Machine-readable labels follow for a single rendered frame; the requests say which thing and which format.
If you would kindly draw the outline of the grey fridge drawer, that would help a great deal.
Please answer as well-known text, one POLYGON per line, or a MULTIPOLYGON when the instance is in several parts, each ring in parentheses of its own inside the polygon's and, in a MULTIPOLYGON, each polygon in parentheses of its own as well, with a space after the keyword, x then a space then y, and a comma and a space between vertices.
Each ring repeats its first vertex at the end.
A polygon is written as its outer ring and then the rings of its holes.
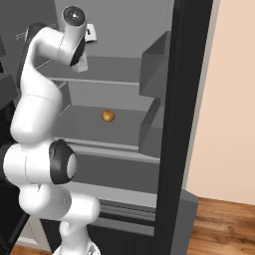
POLYGON ((152 236, 154 232, 156 195, 132 190, 84 184, 71 181, 65 187, 97 197, 101 216, 94 225, 152 236))

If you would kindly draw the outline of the grey door bin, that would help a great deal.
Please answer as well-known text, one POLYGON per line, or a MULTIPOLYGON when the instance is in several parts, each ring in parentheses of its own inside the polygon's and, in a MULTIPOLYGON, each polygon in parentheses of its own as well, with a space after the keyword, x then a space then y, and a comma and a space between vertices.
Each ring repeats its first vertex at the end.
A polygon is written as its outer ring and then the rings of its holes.
POLYGON ((141 57, 139 94, 163 98, 166 91, 170 32, 166 31, 147 48, 141 57))
POLYGON ((138 151, 142 154, 160 157, 164 105, 161 99, 154 99, 139 129, 138 151))

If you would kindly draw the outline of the black fridge door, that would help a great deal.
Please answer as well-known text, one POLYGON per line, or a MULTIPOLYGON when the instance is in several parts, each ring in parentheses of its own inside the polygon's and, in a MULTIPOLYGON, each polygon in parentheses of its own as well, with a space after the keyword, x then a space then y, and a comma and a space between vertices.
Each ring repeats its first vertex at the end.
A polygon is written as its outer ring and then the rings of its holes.
POLYGON ((213 0, 174 0, 151 255, 170 255, 213 0))

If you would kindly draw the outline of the grey fridge shelf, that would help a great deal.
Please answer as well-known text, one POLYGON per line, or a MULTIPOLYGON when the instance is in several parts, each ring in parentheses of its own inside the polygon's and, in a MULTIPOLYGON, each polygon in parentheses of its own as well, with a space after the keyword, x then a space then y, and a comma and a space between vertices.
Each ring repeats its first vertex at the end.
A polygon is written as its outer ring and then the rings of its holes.
POLYGON ((83 146, 113 150, 121 158, 158 164, 158 157, 138 152, 140 125, 145 112, 115 109, 109 123, 102 119, 103 108, 68 106, 59 116, 54 137, 83 146))
POLYGON ((138 83, 141 59, 96 57, 88 58, 88 69, 77 72, 72 67, 55 61, 40 67, 38 71, 53 81, 100 81, 138 83))

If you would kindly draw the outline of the grey open fridge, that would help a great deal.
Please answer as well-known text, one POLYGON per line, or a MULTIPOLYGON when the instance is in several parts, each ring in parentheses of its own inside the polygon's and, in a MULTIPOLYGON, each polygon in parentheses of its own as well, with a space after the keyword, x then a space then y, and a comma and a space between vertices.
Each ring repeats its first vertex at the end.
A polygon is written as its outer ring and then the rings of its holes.
MULTIPOLYGON (((21 98, 17 74, 27 29, 35 23, 43 23, 59 32, 64 31, 62 13, 68 6, 82 9, 87 17, 84 49, 87 58, 141 59, 142 53, 169 31, 172 0, 0 0, 0 61, 3 65, 0 73, 0 149, 15 142, 10 126, 21 98)), ((35 60, 35 68, 38 70, 51 61, 55 60, 39 56, 35 60)), ((165 100, 165 96, 141 96, 139 82, 51 81, 63 96, 60 115, 68 106, 141 111, 146 114, 154 99, 161 99, 163 105, 165 100)), ((67 142, 64 138, 54 137, 56 125, 57 121, 52 130, 53 139, 63 140, 77 157, 77 170, 71 181, 156 195, 160 162, 130 160, 121 158, 113 150, 67 142)), ((4 178, 2 159, 0 154, 0 178, 10 183, 4 178)), ((14 187, 19 204, 20 189, 14 187)), ((62 243, 60 222, 40 219, 28 213, 26 217, 43 223, 54 254, 62 243)), ((87 226, 87 231, 101 255, 149 254, 152 236, 95 226, 95 222, 87 226)))

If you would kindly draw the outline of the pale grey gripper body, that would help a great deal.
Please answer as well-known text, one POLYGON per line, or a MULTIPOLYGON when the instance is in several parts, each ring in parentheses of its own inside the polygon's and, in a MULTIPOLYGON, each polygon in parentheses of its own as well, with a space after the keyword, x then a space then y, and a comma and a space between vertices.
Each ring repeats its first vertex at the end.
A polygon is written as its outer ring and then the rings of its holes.
POLYGON ((84 53, 82 55, 82 57, 80 58, 79 62, 73 66, 73 70, 81 73, 81 72, 85 72, 89 69, 88 67, 88 58, 87 58, 87 54, 84 53))

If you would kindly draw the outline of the golden brown round food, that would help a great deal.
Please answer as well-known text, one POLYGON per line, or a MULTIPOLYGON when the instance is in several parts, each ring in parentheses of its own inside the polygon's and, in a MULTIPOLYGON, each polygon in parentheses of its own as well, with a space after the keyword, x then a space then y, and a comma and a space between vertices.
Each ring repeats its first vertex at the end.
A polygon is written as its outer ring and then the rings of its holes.
POLYGON ((112 122, 116 117, 116 113, 111 110, 104 110, 102 112, 102 120, 106 123, 112 122))

